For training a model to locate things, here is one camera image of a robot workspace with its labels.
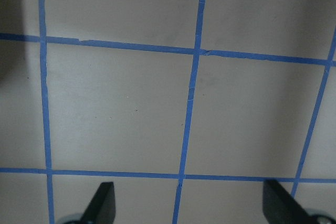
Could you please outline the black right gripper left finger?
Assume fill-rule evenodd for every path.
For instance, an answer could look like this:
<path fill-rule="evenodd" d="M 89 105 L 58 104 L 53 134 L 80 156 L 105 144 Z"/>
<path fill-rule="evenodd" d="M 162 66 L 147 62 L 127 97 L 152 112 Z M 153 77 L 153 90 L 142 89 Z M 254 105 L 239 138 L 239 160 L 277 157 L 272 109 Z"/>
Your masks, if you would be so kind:
<path fill-rule="evenodd" d="M 79 223 L 114 223 L 116 216 L 115 203 L 114 183 L 101 183 L 79 219 Z"/>

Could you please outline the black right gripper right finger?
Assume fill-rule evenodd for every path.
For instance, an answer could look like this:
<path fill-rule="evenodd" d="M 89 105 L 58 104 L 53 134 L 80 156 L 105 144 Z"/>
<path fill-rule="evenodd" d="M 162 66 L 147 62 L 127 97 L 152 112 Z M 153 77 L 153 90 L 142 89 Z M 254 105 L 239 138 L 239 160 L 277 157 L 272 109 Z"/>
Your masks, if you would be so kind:
<path fill-rule="evenodd" d="M 275 179 L 263 182 L 263 214 L 270 224 L 318 223 Z"/>

